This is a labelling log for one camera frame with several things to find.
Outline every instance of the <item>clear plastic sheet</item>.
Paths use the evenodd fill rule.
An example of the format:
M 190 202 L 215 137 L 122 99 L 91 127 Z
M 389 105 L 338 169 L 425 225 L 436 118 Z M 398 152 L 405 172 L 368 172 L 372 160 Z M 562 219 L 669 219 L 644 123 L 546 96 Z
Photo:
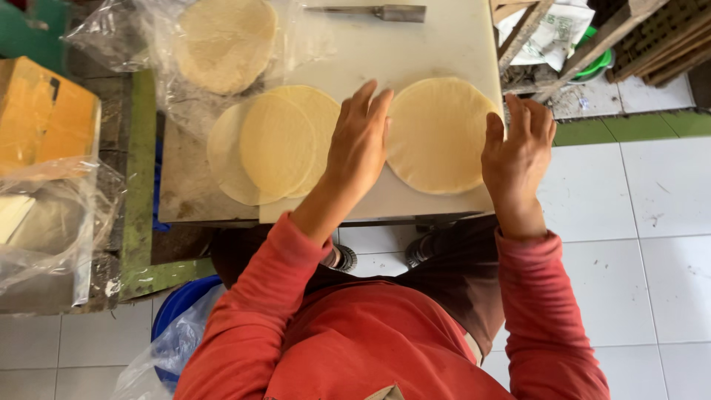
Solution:
M 114 72 L 144 70 L 151 66 L 138 17 L 132 0 L 105 0 L 62 39 Z
M 134 0 L 149 45 L 159 108 L 185 131 L 206 141 L 210 129 L 226 109 L 262 93 L 265 88 L 283 84 L 286 77 L 300 65 L 334 54 L 335 42 L 328 18 L 320 13 L 305 11 L 306 6 L 314 5 L 308 4 L 308 1 L 320 0 L 268 2 L 276 12 L 277 26 L 266 67 L 254 81 L 247 82 L 246 88 L 236 88 L 233 93 L 218 93 L 214 88 L 210 91 L 204 85 L 195 84 L 195 79 L 186 77 L 186 66 L 181 67 L 185 52 L 181 50 L 180 43 L 191 39 L 181 25 L 181 18 L 196 2 Z M 249 40 L 258 45 L 264 38 L 255 36 Z M 246 59 L 237 56 L 235 62 L 250 64 L 250 56 L 245 55 Z
M 215 286 L 173 320 L 119 375 L 111 400 L 172 399 L 176 384 L 168 379 L 161 381 L 156 367 L 180 375 L 202 341 L 210 311 L 224 292 L 224 285 Z
M 123 176 L 92 157 L 34 164 L 1 178 L 0 198 L 27 196 L 33 205 L 0 243 L 0 294 L 91 263 L 107 245 L 125 190 Z

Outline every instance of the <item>metal scraper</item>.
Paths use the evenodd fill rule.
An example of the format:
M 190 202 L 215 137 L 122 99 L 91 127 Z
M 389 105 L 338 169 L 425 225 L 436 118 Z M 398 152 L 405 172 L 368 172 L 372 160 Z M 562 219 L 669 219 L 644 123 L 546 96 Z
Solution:
M 427 7 L 386 4 L 384 6 L 307 7 L 306 10 L 320 13 L 365 14 L 377 16 L 383 21 L 423 23 Z

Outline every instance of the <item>yellow cardboard box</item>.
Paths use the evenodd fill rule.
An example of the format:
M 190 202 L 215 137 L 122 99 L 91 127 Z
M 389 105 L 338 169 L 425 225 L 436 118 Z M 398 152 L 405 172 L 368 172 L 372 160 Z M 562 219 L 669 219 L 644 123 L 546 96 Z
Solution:
M 0 177 L 28 165 L 97 154 L 101 101 L 27 57 L 0 60 Z M 45 179 L 77 172 L 55 171 Z

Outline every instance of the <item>white paper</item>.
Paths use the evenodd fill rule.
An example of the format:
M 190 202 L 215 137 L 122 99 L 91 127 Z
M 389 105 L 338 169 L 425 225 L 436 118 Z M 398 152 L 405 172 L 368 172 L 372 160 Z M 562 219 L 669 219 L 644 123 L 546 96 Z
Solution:
M 511 14 L 496 25 L 499 30 L 499 46 L 511 35 L 523 13 L 525 9 Z M 560 72 L 565 60 L 575 52 L 575 45 L 580 42 L 594 15 L 595 11 L 589 9 L 584 1 L 557 0 L 541 19 L 536 32 L 513 58 L 511 65 L 547 63 Z

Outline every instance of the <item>blue bucket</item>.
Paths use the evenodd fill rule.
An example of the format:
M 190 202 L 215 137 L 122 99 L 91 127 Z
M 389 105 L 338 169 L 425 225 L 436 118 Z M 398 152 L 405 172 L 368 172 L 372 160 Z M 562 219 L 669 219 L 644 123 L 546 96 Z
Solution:
M 166 301 L 163 302 L 163 305 L 156 314 L 156 319 L 153 321 L 151 342 L 160 336 L 173 320 L 188 308 L 192 307 L 195 302 L 200 300 L 210 289 L 217 285 L 222 285 L 222 280 L 219 276 L 212 275 L 188 282 L 182 288 L 172 292 L 168 298 L 166 298 Z M 172 384 L 178 383 L 179 375 L 171 374 L 158 367 L 155 367 L 155 369 L 161 382 L 165 384 L 169 382 Z

